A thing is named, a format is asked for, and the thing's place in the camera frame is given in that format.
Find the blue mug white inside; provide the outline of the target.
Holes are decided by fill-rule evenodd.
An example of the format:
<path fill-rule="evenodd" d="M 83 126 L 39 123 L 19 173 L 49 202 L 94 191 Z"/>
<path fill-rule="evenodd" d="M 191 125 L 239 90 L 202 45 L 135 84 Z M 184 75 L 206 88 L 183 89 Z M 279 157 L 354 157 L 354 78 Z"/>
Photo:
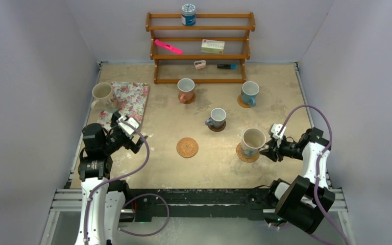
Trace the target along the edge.
<path fill-rule="evenodd" d="M 255 107 L 257 105 L 256 96 L 260 91 L 259 85 L 253 81 L 246 81 L 241 87 L 241 101 L 243 104 Z"/>

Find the small grey mug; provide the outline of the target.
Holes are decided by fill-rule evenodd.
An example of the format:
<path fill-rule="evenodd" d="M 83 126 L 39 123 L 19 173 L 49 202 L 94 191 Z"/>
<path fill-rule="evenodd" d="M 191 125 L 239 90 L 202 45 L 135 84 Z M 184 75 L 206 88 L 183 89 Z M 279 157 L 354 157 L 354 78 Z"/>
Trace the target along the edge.
<path fill-rule="evenodd" d="M 225 123 L 226 117 L 227 114 L 224 109 L 214 108 L 210 113 L 210 117 L 205 121 L 205 125 L 220 129 Z"/>

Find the brown orange mug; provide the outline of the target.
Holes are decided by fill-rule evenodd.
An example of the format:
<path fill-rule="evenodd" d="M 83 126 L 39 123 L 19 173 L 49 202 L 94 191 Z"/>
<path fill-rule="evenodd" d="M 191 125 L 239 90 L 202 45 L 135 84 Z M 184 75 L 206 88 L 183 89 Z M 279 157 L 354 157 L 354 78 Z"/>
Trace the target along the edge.
<path fill-rule="evenodd" d="M 180 92 L 194 92 L 195 82 L 190 78 L 182 78 L 177 83 Z"/>

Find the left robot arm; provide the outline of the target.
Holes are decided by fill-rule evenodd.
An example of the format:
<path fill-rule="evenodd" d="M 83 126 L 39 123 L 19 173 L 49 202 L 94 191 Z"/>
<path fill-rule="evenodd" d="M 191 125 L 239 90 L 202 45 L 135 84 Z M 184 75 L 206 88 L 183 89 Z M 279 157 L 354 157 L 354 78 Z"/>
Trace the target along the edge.
<path fill-rule="evenodd" d="M 113 244 L 117 241 L 121 209 L 130 206 L 132 195 L 125 180 L 111 180 L 111 155 L 120 148 L 138 153 L 146 141 L 133 141 L 140 122 L 118 112 L 111 129 L 92 123 L 82 130 L 84 148 L 79 154 L 82 207 L 76 244 Z"/>

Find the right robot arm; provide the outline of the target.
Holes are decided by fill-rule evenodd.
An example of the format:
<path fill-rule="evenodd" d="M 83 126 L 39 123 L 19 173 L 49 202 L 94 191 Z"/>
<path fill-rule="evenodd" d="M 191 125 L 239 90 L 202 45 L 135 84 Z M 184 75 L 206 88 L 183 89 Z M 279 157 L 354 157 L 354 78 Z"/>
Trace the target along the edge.
<path fill-rule="evenodd" d="M 284 157 L 302 160 L 303 171 L 291 184 L 275 181 L 266 194 L 266 201 L 275 208 L 277 216 L 312 234 L 335 201 L 325 177 L 331 148 L 318 128 L 307 129 L 298 142 L 288 141 L 284 131 L 281 124 L 273 124 L 267 149 L 260 154 L 273 162 L 282 161 Z"/>

